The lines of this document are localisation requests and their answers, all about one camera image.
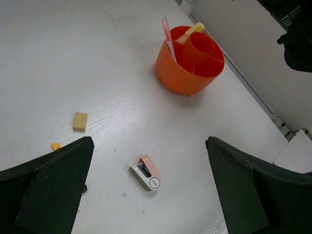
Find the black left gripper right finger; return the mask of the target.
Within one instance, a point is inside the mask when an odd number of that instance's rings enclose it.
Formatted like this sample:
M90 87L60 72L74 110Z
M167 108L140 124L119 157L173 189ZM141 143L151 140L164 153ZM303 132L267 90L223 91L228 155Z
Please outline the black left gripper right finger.
M312 176L206 140L210 166L230 234L310 234Z

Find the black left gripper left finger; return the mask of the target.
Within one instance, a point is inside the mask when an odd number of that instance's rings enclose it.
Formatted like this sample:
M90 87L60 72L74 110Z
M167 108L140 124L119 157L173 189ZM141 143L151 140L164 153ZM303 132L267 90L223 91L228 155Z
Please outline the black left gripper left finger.
M94 152L84 136L0 173L2 234L70 234Z

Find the yellow utility knife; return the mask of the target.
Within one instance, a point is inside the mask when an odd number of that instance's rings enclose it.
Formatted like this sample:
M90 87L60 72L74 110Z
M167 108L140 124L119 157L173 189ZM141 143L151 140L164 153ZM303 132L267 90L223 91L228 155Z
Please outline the yellow utility knife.
M62 146L61 146L60 143L52 143L51 144L51 148L52 148L53 151L56 151L56 150L62 148Z

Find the tan eraser block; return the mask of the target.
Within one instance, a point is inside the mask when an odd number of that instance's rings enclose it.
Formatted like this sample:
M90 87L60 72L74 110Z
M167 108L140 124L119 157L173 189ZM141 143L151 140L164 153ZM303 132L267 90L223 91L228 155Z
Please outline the tan eraser block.
M86 113L76 112L74 116L73 130L84 132L86 130L87 117L88 115Z

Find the small pink white stapler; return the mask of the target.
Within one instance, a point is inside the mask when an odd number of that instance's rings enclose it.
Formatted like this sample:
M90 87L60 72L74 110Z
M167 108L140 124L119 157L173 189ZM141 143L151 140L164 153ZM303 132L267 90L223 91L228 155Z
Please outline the small pink white stapler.
M140 157L138 162L129 167L129 170L145 190L151 192L160 188L162 177L148 155Z

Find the yellow thick highlighter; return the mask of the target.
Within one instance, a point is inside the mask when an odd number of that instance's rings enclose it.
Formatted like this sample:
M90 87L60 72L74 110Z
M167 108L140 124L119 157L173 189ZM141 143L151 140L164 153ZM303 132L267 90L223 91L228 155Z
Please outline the yellow thick highlighter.
M190 35L194 32L203 32L205 30L204 24L201 22L196 23L192 27L190 27L182 36L180 36L178 39L176 39L177 42L184 44L187 39L190 37Z

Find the thin pink highlighter pen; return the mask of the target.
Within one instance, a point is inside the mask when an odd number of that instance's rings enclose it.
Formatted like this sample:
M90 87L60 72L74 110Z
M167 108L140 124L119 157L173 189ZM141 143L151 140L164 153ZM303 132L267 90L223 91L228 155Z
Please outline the thin pink highlighter pen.
M164 30L164 35L165 35L165 41L167 43L167 46L169 48L169 51L171 53L171 56L173 60L176 62L176 55L175 55L175 50L174 50L174 45L170 33L170 27L167 21L167 18L164 14L162 14L162 25L163 25L163 30Z

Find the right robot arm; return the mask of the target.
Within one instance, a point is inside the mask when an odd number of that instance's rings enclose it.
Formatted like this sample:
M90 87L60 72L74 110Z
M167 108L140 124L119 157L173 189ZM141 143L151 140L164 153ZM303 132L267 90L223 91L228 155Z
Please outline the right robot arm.
M312 2L310 0L259 0L286 30L277 40L284 46L286 64L301 72L312 71Z

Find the orange round container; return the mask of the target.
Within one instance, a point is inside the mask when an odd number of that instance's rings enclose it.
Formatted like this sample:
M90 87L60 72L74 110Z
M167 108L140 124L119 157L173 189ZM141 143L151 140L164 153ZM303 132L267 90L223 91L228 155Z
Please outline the orange round container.
M225 59L218 44L205 32L194 32L184 44L178 42L190 26L171 29L173 59L166 42L156 59L158 78L172 91L191 96L204 90L221 74Z

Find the aluminium rail right side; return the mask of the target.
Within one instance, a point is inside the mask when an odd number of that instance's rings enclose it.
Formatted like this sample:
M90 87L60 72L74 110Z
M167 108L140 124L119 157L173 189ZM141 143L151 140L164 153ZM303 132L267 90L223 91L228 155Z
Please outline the aluminium rail right side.
M282 134L291 139L295 129L283 116L286 108L282 105L283 83L289 68L275 36L266 31L267 24L274 20L250 10L245 13L194 10L192 16L204 23L242 83Z

